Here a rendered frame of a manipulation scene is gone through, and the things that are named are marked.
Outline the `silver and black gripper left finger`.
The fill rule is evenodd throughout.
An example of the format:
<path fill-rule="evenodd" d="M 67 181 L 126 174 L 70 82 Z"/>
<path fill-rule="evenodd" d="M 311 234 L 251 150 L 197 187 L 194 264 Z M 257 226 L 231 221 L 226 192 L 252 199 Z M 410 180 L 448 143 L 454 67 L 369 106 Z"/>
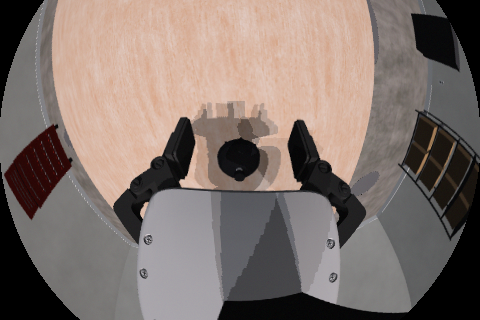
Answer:
<path fill-rule="evenodd" d="M 130 188 L 114 203 L 114 212 L 137 244 L 143 222 L 141 209 L 154 192 L 181 187 L 179 181 L 188 175 L 195 143 L 190 119 L 180 117 L 162 156 L 155 157 L 150 168 L 134 178 Z"/>

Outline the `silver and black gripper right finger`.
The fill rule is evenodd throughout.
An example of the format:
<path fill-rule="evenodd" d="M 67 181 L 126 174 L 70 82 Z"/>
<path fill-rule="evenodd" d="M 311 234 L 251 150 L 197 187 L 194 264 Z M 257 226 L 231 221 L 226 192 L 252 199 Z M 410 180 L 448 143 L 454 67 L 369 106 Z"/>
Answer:
<path fill-rule="evenodd" d="M 351 194 L 349 185 L 332 173 L 331 165 L 320 159 L 304 120 L 294 122 L 288 150 L 294 178 L 302 184 L 300 190 L 321 193 L 336 208 L 339 214 L 337 228 L 341 248 L 365 218 L 366 209 Z"/>

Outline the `black dome-shaped bell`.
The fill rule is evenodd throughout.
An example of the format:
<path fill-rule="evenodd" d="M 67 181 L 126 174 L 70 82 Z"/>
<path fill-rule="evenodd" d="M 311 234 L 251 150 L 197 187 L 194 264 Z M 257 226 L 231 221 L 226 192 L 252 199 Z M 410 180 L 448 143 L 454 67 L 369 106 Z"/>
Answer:
<path fill-rule="evenodd" d="M 254 173 L 260 163 L 260 153 L 256 144 L 243 140 L 242 137 L 225 141 L 218 151 L 217 158 L 220 169 L 239 182 Z"/>

